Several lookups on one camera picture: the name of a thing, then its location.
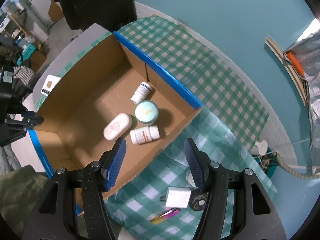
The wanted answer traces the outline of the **white bottle with orange label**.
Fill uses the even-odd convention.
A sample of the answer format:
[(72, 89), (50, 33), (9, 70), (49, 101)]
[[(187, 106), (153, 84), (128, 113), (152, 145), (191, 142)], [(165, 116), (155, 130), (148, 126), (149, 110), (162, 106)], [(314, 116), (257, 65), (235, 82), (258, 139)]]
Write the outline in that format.
[(138, 129), (133, 129), (130, 131), (130, 138), (134, 145), (145, 144), (158, 140), (160, 138), (160, 133), (158, 127), (154, 126), (144, 126)]

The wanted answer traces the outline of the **black round object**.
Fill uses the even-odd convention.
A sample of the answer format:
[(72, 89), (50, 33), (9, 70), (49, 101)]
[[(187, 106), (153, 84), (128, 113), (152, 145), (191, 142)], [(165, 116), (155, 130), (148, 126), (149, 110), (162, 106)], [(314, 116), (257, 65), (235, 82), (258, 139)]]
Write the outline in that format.
[(188, 206), (193, 211), (203, 211), (207, 200), (207, 194), (200, 191), (192, 191)]

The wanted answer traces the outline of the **white oval case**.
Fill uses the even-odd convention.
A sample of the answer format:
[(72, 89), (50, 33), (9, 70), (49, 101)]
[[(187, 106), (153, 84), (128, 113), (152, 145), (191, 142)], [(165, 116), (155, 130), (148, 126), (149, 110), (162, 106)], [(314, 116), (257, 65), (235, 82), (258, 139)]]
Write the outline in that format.
[(104, 128), (104, 138), (108, 141), (115, 141), (131, 126), (131, 116), (126, 113), (120, 113)]

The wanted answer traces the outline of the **white charger plug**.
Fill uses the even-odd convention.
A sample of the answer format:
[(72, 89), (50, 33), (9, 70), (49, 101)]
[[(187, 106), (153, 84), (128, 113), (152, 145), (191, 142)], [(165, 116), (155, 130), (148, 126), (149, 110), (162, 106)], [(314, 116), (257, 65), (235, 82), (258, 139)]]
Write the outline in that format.
[(191, 196), (191, 189), (188, 187), (168, 187), (167, 194), (159, 200), (165, 202), (165, 207), (187, 208)]

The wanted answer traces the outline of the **striped cloth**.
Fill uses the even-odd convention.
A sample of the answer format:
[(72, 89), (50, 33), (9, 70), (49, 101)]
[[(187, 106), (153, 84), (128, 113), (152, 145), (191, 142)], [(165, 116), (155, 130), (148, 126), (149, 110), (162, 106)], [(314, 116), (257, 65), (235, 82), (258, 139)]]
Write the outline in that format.
[(21, 81), (21, 83), (25, 86), (29, 86), (33, 76), (35, 75), (34, 71), (26, 66), (16, 66), (14, 69), (14, 80)]

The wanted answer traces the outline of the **white smartphone with stickers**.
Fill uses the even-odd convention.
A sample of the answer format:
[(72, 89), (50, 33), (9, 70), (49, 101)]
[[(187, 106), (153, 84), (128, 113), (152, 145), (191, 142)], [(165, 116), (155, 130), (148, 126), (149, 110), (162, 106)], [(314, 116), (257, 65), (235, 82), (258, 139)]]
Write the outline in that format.
[(42, 86), (41, 94), (48, 96), (60, 80), (58, 76), (48, 75)]

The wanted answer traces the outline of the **green checkered tablecloth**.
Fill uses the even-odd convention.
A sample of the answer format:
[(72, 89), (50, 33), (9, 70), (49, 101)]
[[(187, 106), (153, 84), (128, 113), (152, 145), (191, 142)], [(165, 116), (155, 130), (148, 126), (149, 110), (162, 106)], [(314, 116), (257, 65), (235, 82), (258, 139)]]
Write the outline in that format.
[(189, 105), (168, 83), (135, 54), (94, 24), (72, 41), (52, 62), (48, 73), (59, 76), (52, 95), (34, 98), (44, 118), (30, 138), (44, 169), (82, 168), (97, 160), (114, 142), (103, 129), (120, 113), (132, 114), (131, 95), (142, 81), (154, 88), (152, 101), (161, 109), (156, 122), (161, 137), (127, 150), (116, 184), (103, 195), (111, 218), (137, 239), (192, 239), (201, 213), (190, 208), (157, 225), (155, 215), (165, 210), (159, 197), (169, 187), (187, 187), (185, 139), (225, 168), (251, 168), (271, 199), (277, 191), (258, 163), (228, 127), (209, 109)]

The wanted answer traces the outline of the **pink yellow lighter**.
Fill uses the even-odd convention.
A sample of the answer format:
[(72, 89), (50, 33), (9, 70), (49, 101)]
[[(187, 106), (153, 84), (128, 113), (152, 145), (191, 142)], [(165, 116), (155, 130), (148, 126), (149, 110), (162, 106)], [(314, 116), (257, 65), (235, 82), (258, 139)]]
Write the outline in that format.
[(159, 223), (162, 223), (172, 217), (174, 217), (175, 215), (178, 215), (180, 213), (181, 209), (178, 208), (178, 207), (175, 207), (175, 208), (172, 208), (170, 210), (167, 210), (165, 211), (164, 213), (162, 213), (161, 215), (155, 217), (155, 218), (152, 218), (150, 220), (150, 222), (153, 224), (153, 225), (157, 225)]

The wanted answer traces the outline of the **green round tin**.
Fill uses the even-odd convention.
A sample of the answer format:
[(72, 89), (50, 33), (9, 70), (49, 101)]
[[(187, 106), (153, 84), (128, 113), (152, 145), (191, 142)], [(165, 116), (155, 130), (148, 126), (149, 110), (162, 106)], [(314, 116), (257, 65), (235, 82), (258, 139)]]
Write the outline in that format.
[(154, 102), (144, 100), (135, 107), (134, 115), (141, 124), (151, 126), (158, 119), (159, 109)]

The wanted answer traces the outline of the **white funnel-shaped object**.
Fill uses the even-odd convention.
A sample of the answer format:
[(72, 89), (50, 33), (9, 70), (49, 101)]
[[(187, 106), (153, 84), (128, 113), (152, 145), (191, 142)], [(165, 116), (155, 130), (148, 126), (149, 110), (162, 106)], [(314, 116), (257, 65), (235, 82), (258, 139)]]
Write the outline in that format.
[(252, 147), (250, 154), (253, 156), (263, 156), (267, 153), (268, 144), (267, 141), (256, 141)]

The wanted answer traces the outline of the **cardboard box with blue tape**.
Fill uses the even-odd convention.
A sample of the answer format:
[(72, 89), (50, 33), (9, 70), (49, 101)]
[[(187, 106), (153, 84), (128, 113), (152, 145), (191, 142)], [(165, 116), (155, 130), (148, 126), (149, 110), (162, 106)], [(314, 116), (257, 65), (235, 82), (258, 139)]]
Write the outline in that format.
[(160, 138), (134, 145), (124, 134), (127, 150), (110, 194), (142, 172), (200, 112), (202, 103), (157, 62), (120, 34), (107, 35), (81, 53), (37, 110), (44, 122), (29, 134), (47, 175), (60, 167), (83, 168), (110, 150), (113, 142), (103, 130), (118, 114), (134, 114), (131, 97), (144, 81), (160, 110)]

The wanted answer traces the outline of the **white bottle with blue label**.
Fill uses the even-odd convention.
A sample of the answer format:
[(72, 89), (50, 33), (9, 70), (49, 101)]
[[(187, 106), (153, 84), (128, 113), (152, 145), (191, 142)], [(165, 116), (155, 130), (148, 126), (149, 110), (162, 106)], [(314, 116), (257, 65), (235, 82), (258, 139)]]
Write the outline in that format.
[(135, 104), (141, 103), (146, 99), (151, 90), (152, 87), (147, 82), (141, 82), (131, 97), (131, 101)]

